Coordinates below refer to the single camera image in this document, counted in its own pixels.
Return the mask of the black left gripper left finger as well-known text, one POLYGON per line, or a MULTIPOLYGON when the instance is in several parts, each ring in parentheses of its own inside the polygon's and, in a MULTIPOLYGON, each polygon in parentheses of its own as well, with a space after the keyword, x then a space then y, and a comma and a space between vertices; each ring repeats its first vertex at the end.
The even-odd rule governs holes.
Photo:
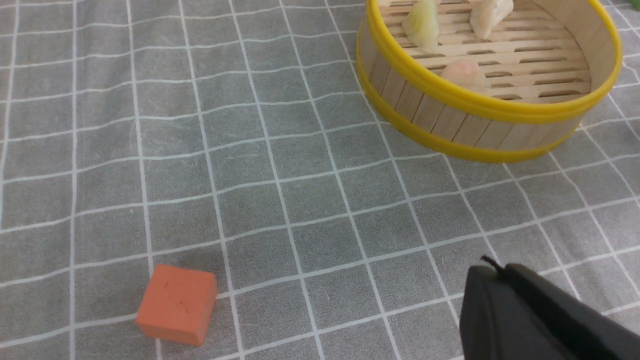
POLYGON ((489 256, 466 275, 459 333, 466 360, 576 360, 515 290, 489 256))

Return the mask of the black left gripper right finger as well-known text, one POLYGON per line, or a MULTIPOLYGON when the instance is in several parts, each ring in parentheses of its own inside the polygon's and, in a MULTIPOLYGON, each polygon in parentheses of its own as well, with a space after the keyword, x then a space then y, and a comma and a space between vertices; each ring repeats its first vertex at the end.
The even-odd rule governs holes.
POLYGON ((576 360, 637 360, 639 335, 602 315, 521 264, 502 279, 576 360))

